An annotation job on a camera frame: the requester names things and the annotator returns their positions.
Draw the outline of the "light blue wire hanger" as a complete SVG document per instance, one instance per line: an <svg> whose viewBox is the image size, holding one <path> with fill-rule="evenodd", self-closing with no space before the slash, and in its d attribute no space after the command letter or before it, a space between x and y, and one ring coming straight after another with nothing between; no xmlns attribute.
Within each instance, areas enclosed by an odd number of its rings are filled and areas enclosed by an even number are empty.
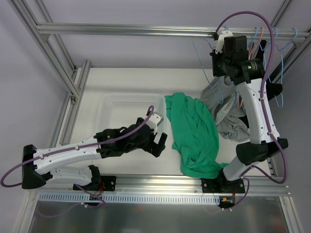
<svg viewBox="0 0 311 233"><path fill-rule="evenodd" d="M214 87L212 87L211 80L209 79L209 76L206 73L206 70L212 68L212 66L206 65L205 62L203 62L201 55L200 55L200 52L198 51L198 48L196 45L196 41L194 39L191 39L191 42L192 42L192 45L194 47L194 51L195 51L195 54L197 56L197 59L199 61L200 69L202 70L203 75L204 75L204 77L208 83L208 87L211 88L211 91L212 91L214 97L217 98L218 103L220 103L220 104L223 103L224 102L223 92L218 87L216 89Z"/></svg>

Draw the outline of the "grey tank top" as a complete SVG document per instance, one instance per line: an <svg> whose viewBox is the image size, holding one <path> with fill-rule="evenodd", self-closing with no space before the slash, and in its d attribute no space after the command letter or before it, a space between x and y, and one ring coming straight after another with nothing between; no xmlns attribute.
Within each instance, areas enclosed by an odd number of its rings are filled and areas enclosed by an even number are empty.
<svg viewBox="0 0 311 233"><path fill-rule="evenodd" d="M211 88L206 87L199 98L210 111L215 122L218 133L224 139L230 139L235 142L244 142L249 140L250 132L246 125L239 119L246 114L245 107L234 106L237 87L228 76L214 78L211 82L212 87L218 87L224 95L224 102L218 103L214 97Z"/></svg>

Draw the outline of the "green tank top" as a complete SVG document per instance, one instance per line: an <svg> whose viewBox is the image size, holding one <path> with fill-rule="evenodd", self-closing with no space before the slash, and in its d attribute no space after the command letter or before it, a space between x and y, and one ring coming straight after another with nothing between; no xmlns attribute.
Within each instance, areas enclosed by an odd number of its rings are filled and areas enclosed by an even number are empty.
<svg viewBox="0 0 311 233"><path fill-rule="evenodd" d="M226 163L216 162L220 148L214 120L203 102L184 93L165 96L173 134L172 149L181 155L183 175L214 179Z"/></svg>

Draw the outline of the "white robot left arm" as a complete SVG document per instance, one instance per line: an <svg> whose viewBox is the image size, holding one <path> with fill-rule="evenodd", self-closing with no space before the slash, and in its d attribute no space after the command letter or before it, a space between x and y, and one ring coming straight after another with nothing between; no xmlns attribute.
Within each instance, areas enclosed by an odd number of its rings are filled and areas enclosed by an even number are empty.
<svg viewBox="0 0 311 233"><path fill-rule="evenodd" d="M70 164L120 157L138 149L159 157L167 139L167 134L162 133L159 141L155 142L163 120L163 116L157 113L152 114L148 121L139 117L129 127L105 129L80 143L59 148L37 149L32 144L26 145L22 155L22 188L37 189L48 183L72 183L95 190L101 184L99 168L94 165L76 168L70 167Z"/></svg>

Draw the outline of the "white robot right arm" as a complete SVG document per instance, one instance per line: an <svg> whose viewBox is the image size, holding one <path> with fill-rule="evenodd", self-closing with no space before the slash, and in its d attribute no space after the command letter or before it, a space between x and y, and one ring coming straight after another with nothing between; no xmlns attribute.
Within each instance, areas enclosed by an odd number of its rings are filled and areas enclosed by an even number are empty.
<svg viewBox="0 0 311 233"><path fill-rule="evenodd" d="M211 52L213 75L228 76L242 97L249 123L250 141L236 146L235 158L219 171L209 186L221 193L238 190L241 176L253 166L277 153L283 153L288 140L281 138L273 121L260 59L249 59L247 38L229 30L220 32Z"/></svg>

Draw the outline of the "black tank top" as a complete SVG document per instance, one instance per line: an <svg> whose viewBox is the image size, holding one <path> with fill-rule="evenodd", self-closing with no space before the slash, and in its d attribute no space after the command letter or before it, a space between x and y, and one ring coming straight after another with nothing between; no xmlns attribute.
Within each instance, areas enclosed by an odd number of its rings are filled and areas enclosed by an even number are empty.
<svg viewBox="0 0 311 233"><path fill-rule="evenodd" d="M256 59L260 59L261 61L264 60L264 49L266 47L267 41L266 40L261 40L259 44L259 48L256 54ZM267 90L267 98L268 101L271 99L277 97L278 95L281 94L283 90L282 84L277 84L277 83L271 83L269 80L266 85L266 90ZM249 122L248 118L246 115L239 117L239 119L246 125L246 127L249 129Z"/></svg>

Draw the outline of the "white perforated plastic basket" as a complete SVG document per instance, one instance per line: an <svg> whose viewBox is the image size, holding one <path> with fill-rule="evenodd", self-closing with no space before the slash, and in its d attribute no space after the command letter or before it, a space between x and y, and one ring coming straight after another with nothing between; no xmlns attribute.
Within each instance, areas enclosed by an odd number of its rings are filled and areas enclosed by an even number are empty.
<svg viewBox="0 0 311 233"><path fill-rule="evenodd" d="M96 116L95 132L105 129L128 127L134 124L138 117L146 118L149 106L163 115L163 122L158 126L156 141L166 132L165 97L152 93L108 93L103 95Z"/></svg>

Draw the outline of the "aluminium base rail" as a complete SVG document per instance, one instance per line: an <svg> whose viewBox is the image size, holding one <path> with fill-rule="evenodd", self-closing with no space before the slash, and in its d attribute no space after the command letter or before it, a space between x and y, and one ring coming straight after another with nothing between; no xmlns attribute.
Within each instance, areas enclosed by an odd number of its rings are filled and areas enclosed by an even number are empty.
<svg viewBox="0 0 311 233"><path fill-rule="evenodd" d="M248 194L253 196L289 196L290 188L276 184L263 176L245 177L233 185L221 188L209 179L190 178L180 175L103 175L99 184L83 186L91 192L101 187L104 192L142 193L142 194Z"/></svg>

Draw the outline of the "aluminium hanging rail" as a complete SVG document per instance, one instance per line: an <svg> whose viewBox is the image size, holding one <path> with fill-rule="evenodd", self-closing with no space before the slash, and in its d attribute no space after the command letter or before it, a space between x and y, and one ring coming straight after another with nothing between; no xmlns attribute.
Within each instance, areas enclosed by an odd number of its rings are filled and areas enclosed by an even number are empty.
<svg viewBox="0 0 311 233"><path fill-rule="evenodd" d="M217 28L187 26L148 26L122 24L83 24L83 23L38 23L40 34L78 34L78 35L124 35L124 36L167 36L212 38ZM248 38L260 35L259 29L229 28L234 35L243 34ZM277 40L304 41L310 35L307 31L278 29Z"/></svg>

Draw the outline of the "aluminium frame left posts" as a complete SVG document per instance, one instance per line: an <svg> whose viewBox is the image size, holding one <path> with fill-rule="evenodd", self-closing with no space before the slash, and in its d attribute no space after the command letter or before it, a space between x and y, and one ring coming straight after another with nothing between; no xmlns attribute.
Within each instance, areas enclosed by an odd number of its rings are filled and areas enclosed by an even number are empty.
<svg viewBox="0 0 311 233"><path fill-rule="evenodd" d="M69 93L70 109L68 115L70 117L76 116L81 106L85 85L91 68L91 61L85 60L78 77L78 81L74 81L74 74L77 73L77 67L74 65L69 53L62 42L62 39L58 35L53 35L57 45L60 47L61 52L65 56L66 60L61 61L56 50L53 48L49 41L50 35L40 34L38 26L39 21L35 14L31 10L27 1L25 0L10 0L8 3L15 11L17 17L23 23L25 28L28 30L31 37L49 62L58 77L61 78L65 87Z"/></svg>

